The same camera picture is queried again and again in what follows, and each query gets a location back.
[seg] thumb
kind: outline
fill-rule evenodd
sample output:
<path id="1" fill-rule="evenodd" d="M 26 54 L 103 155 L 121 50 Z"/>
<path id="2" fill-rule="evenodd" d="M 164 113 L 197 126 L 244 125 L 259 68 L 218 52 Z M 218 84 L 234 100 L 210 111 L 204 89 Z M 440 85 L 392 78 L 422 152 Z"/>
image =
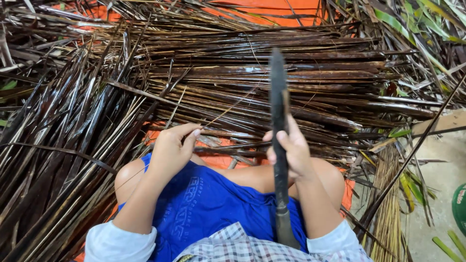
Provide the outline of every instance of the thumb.
<path id="1" fill-rule="evenodd" d="M 181 147 L 181 151 L 183 154 L 192 154 L 192 149 L 194 148 L 194 145 L 196 144 L 196 139 L 199 137 L 200 133 L 200 129 L 195 129 L 193 132 L 191 132 L 191 134 L 189 134 L 186 137 L 185 142 Z"/>
<path id="2" fill-rule="evenodd" d="M 290 141 L 290 137 L 285 131 L 282 130 L 277 132 L 277 140 L 286 151 L 291 150 L 293 148 L 293 144 Z"/>

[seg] person's right hand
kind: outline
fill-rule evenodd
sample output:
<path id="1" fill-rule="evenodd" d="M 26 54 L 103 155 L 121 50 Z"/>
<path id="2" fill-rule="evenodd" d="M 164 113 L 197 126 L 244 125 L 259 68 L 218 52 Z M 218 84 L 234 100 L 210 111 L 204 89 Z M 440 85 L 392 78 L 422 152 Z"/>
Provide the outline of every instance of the person's right hand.
<path id="1" fill-rule="evenodd" d="M 298 124 L 291 114 L 287 115 L 289 134 L 285 131 L 277 132 L 277 140 L 287 152 L 287 160 L 289 165 L 289 176 L 298 178 L 308 176 L 312 173 L 313 168 L 310 166 L 309 145 L 299 130 Z M 263 141 L 272 140 L 273 132 L 269 131 L 264 135 Z M 267 159 L 270 164 L 274 165 L 277 162 L 277 155 L 271 146 L 267 150 Z"/>
<path id="2" fill-rule="evenodd" d="M 155 140 L 151 156 L 151 166 L 158 174 L 166 176 L 170 181 L 191 159 L 196 139 L 201 133 L 198 124 L 183 124 L 163 130 Z"/>

